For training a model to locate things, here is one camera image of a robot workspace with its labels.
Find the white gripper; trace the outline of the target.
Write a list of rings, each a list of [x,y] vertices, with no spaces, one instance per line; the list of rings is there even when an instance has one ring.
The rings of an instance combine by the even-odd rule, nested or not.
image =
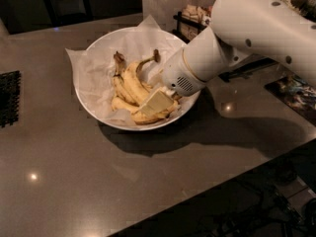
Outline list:
[[[161,78],[164,86],[150,92],[137,109],[138,113],[143,113],[147,117],[154,116],[173,105],[173,91],[182,97],[188,97],[205,87],[205,82],[197,78],[186,62],[183,48],[164,63]]]

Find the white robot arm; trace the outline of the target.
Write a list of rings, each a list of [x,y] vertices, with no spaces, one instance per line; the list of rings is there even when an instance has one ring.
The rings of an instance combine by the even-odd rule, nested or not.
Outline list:
[[[236,64],[232,51],[270,58],[310,85],[316,81],[315,24],[281,0],[216,0],[211,24],[163,63],[160,82],[140,104],[148,116],[167,110]]]

